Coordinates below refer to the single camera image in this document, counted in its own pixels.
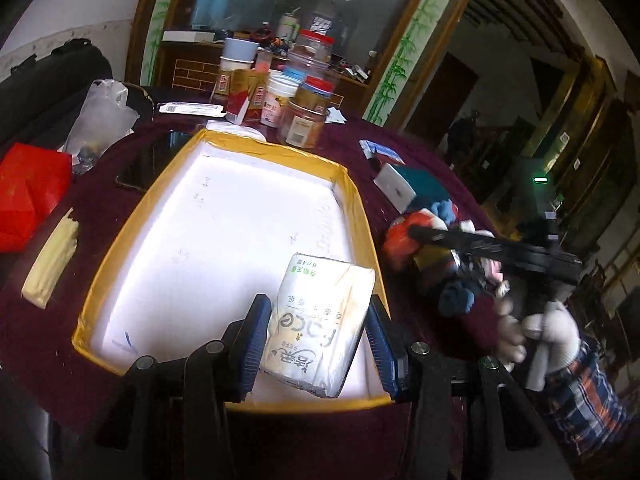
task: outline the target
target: plastic jar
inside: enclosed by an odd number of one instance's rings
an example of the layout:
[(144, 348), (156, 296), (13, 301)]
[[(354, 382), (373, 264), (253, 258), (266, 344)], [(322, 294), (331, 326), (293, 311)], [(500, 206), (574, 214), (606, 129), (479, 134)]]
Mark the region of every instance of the plastic jar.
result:
[(302, 108), (322, 113), (329, 105), (333, 90), (334, 85), (330, 81), (308, 75), (292, 101)]
[(269, 50), (261, 50), (258, 52), (258, 57), (255, 60), (255, 69), (258, 72), (268, 72), (271, 70), (271, 61), (273, 60), (273, 53)]
[(266, 126), (277, 128), (282, 113), (298, 90), (299, 82), (284, 76), (270, 76), (267, 91), (264, 95), (262, 117), (260, 122)]
[(298, 56), (312, 57), (313, 59), (326, 63), (331, 57), (331, 49), (334, 38), (323, 36), (317, 32), (311, 32), (303, 28), (298, 33), (296, 44), (292, 50)]
[(289, 102), (278, 129), (278, 141), (308, 150), (316, 145), (324, 128), (327, 112), (318, 113)]
[(243, 70), (251, 68), (253, 61), (242, 61), (240, 59), (229, 59), (220, 57), (220, 70)]
[(255, 53), (258, 52), (259, 46), (260, 45), (253, 41), (226, 38), (225, 49), (222, 51), (222, 56), (227, 59), (253, 62), (255, 59)]
[(308, 75), (322, 78), (328, 67), (328, 63), (322, 63), (310, 57), (298, 56), (293, 52), (289, 52), (287, 65), (284, 67), (282, 74), (302, 83)]

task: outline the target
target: gloved hand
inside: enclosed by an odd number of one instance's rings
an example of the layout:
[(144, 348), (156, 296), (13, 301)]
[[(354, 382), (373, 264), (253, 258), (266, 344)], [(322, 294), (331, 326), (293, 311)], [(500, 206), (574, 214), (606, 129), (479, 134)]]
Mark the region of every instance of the gloved hand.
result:
[(496, 357), (508, 371), (513, 369), (514, 363), (524, 361), (527, 355), (525, 338), (540, 339), (542, 333), (543, 340), (551, 343), (548, 374), (562, 370), (574, 361), (580, 350), (578, 326), (562, 303), (555, 301), (554, 304), (556, 310), (546, 315), (543, 331), (542, 314), (528, 316), (519, 322), (510, 316), (513, 300), (509, 296), (496, 300), (494, 309), (500, 316)]

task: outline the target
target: blue gripper pad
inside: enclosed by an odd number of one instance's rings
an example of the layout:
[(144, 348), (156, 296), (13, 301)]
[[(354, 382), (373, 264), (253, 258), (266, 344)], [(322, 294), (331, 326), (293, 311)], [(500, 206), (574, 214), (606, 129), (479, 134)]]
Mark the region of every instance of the blue gripper pad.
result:
[(238, 366), (238, 391), (243, 397), (254, 389), (270, 315), (271, 300), (265, 294), (257, 294), (234, 342), (233, 361)]
[(392, 330), (392, 322), (380, 298), (372, 296), (365, 316), (365, 330), (383, 389), (397, 400), (408, 373), (408, 357), (404, 345)]

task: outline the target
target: small box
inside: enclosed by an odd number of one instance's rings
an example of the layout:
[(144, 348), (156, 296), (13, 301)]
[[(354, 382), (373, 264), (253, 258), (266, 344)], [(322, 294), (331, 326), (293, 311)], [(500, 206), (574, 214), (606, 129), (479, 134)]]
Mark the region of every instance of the small box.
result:
[(234, 70), (231, 74), (226, 119), (233, 124), (259, 123), (268, 73)]
[(216, 81), (216, 86), (213, 89), (213, 93), (211, 94), (212, 99), (214, 96), (220, 96), (223, 99), (227, 99), (229, 97), (229, 91), (231, 90), (231, 77), (233, 76), (233, 74), (233, 70), (220, 69), (218, 80)]
[(215, 33), (199, 30), (166, 30), (162, 41), (180, 41), (181, 43), (199, 43), (201, 41), (215, 41)]
[(447, 190), (426, 170), (385, 164), (373, 183), (399, 213), (418, 211), (434, 202), (449, 200)]

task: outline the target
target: plaid sleeve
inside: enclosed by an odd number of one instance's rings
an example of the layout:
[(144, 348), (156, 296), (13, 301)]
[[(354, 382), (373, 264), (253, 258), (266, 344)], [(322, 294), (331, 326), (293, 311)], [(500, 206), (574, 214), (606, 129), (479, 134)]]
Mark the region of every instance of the plaid sleeve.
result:
[(583, 338), (575, 361), (549, 375), (545, 393), (543, 416), (576, 463), (614, 447), (624, 435), (628, 415), (598, 366), (596, 340)]

